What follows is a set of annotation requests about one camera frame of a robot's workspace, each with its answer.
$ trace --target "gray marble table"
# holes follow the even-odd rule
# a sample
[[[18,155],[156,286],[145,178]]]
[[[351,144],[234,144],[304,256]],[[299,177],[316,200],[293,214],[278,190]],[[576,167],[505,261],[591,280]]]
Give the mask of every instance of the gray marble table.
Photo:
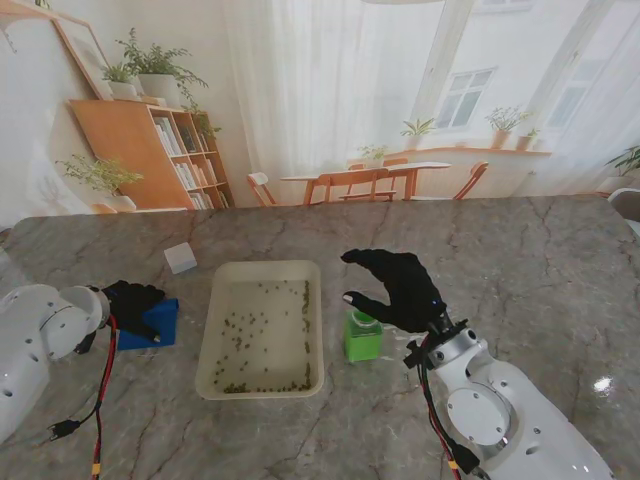
[[[198,267],[172,275],[163,250],[188,241]],[[640,254],[595,197],[397,202],[118,216],[34,218],[0,250],[0,294],[149,282],[181,302],[177,343],[120,353],[103,406],[104,479],[451,478],[431,432],[409,336],[385,330],[383,357],[350,365],[341,293],[381,287],[340,254],[381,247],[419,255],[452,317],[530,376],[621,480],[640,471]],[[194,389],[212,275],[225,262],[309,259],[322,272],[326,380],[308,399],[211,402]],[[92,405],[107,333],[51,368],[12,440]],[[598,392],[594,384],[611,379]],[[93,423],[0,454],[2,479],[88,478]]]

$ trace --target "green container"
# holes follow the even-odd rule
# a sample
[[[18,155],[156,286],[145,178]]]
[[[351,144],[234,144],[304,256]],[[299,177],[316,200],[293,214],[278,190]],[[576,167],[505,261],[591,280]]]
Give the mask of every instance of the green container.
[[[381,342],[380,322],[358,310],[347,312],[344,322],[344,348],[350,362],[378,358]]]

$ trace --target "plastic tray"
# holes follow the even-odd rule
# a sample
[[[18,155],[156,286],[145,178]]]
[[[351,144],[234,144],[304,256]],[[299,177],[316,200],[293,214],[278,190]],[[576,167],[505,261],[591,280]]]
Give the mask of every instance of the plastic tray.
[[[213,278],[197,392],[208,400],[306,397],[323,382],[318,266],[222,265]]]

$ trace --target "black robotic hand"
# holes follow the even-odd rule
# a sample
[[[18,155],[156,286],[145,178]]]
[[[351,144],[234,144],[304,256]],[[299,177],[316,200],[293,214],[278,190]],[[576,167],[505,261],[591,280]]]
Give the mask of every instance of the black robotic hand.
[[[164,291],[152,285],[118,280],[102,292],[109,299],[111,314],[116,318],[118,329],[152,342],[160,341],[158,332],[142,322],[142,314],[164,299]]]
[[[448,324],[442,321],[447,304],[413,253],[356,249],[342,255],[342,261],[366,268],[389,292],[388,306],[359,292],[346,292],[344,300],[361,312],[410,333],[440,333],[441,326]]]

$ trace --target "blue block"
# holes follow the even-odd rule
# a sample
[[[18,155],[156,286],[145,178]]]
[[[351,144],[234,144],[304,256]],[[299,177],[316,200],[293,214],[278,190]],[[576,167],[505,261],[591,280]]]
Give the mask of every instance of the blue block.
[[[176,343],[176,321],[178,319],[178,299],[170,298],[160,302],[142,315],[142,321],[160,334],[160,342],[133,335],[123,330],[118,339],[118,350],[137,348],[166,347]]]

